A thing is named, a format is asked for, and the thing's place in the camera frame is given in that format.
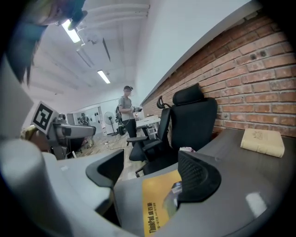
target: cap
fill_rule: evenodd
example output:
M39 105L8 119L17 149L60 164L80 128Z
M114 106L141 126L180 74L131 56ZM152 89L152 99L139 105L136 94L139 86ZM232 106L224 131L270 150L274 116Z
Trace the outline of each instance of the cap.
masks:
M126 90L126 89L129 89L129 90L133 90L133 87L130 87L130 86L125 86L124 88L123 88L124 90Z

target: yellow booklet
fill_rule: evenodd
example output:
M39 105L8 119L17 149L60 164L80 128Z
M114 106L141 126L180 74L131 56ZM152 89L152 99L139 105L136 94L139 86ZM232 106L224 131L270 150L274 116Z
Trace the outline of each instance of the yellow booklet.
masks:
M153 235L177 211L177 196L182 192L177 170L143 180L143 222L145 237Z
M245 130L240 147L276 157L282 157L285 151L283 139L278 131L253 128Z

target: desk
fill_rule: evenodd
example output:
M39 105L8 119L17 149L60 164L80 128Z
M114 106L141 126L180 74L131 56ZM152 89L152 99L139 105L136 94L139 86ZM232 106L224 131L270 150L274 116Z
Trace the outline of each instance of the desk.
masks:
M184 231L186 236L225 236L231 233L236 233L236 236L244 233L247 236L254 233L273 214L295 172L295 139L283 138L285 153L282 158L277 158L240 148L243 134L242 130L225 129L196 153L214 157L205 161L217 166L221 172L221 186L203 203L181 204L175 216L155 233L155 237L184 236ZM121 181L115 185L118 213L125 230L144 236L142 181L176 170L177 167L178 164L174 164L153 174ZM252 221L254 217L250 214L245 199L241 198L252 192L249 182L258 185L256 191L267 193L272 200L272 205L256 221ZM178 228L172 228L173 225L178 225Z
M153 116L144 118L142 120L136 121L136 127L152 124L153 132L150 134L153 134L154 138L156 139L156 133L158 130L159 122L160 122L160 118L157 115L153 115Z

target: ceiling light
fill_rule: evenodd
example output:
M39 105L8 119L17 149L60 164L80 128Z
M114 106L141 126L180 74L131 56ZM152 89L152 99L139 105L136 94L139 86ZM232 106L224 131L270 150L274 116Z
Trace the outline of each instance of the ceiling light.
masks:
M65 29L65 31L67 32L67 34L70 36L72 41L74 43L77 43L77 42L80 41L80 37L77 34L76 30L71 30L71 31L68 30L68 27L69 27L70 23L71 23L70 20L67 20L64 24L62 24L62 26Z
M107 84L110 84L110 81L108 80L108 78L106 77L105 73L100 70L98 71L98 74L103 78L103 80L107 83Z

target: electric fan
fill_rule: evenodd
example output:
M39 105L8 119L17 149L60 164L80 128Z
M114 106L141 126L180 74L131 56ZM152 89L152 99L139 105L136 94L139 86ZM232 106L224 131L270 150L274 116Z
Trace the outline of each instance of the electric fan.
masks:
M111 112L106 112L106 113L104 114L104 121L105 121L106 124L112 126L112 129L113 129L112 136L117 135L118 132L115 132L115 131L114 131L114 128L113 128L113 123L115 122L115 116L113 115L113 113L111 113Z

